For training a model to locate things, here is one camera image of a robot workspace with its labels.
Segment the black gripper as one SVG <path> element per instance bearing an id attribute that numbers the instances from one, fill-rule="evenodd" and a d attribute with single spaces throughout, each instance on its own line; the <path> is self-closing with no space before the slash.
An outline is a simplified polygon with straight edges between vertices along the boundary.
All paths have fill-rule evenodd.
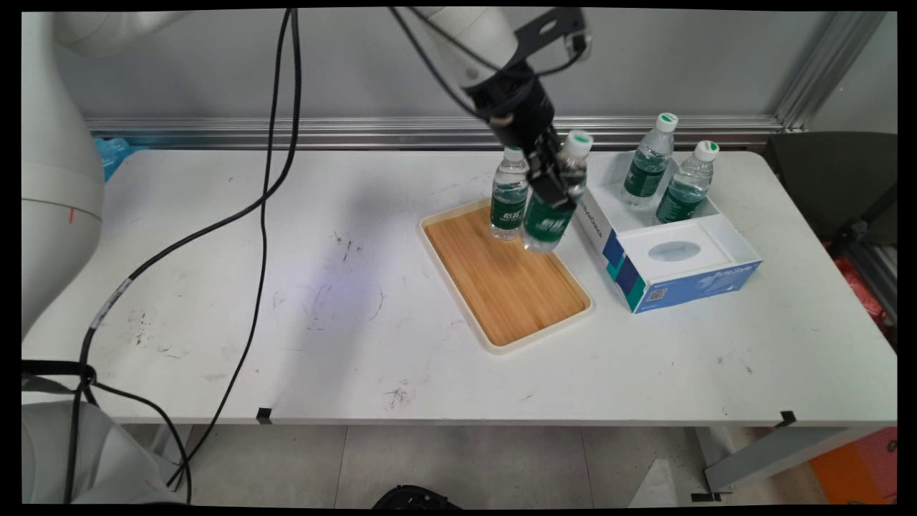
<path id="1" fill-rule="evenodd" d="M 565 140 L 554 129 L 554 107 L 527 63 L 511 63 L 478 84 L 465 86 L 473 107 L 502 147 L 529 157 L 529 185 L 550 208 L 573 212 L 587 187 L 587 169 L 569 167 L 569 186 L 561 158 Z"/>

